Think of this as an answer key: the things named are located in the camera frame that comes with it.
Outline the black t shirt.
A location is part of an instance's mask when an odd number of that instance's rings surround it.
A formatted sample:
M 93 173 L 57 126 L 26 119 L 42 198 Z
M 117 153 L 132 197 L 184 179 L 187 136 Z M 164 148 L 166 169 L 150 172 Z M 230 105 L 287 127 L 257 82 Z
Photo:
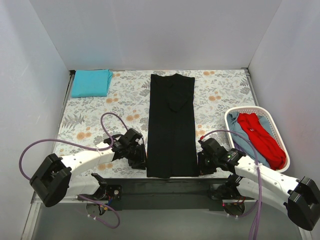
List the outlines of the black t shirt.
M 150 76 L 147 176 L 197 177 L 195 78 Z

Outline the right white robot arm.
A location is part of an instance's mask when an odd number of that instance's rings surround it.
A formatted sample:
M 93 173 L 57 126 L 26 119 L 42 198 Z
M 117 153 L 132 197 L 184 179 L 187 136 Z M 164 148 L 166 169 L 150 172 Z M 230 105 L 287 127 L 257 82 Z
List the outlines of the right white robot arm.
M 231 174 L 215 186 L 212 195 L 227 200 L 249 197 L 287 214 L 298 227 L 312 231 L 320 219 L 320 190 L 309 177 L 297 179 L 272 170 L 235 148 L 226 150 L 214 138 L 199 140 L 198 166 L 203 175 L 217 168 Z

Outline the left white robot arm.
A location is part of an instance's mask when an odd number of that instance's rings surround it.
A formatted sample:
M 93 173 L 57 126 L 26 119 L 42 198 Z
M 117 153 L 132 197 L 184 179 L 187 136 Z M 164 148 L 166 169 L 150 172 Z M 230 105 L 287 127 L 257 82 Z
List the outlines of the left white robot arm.
M 58 157 L 48 155 L 29 183 L 46 207 L 58 204 L 64 197 L 85 195 L 103 200 L 112 194 L 107 181 L 97 173 L 83 173 L 102 164 L 127 159 L 133 169 L 145 170 L 146 149 L 143 135 L 133 128 L 99 143 L 93 150 Z

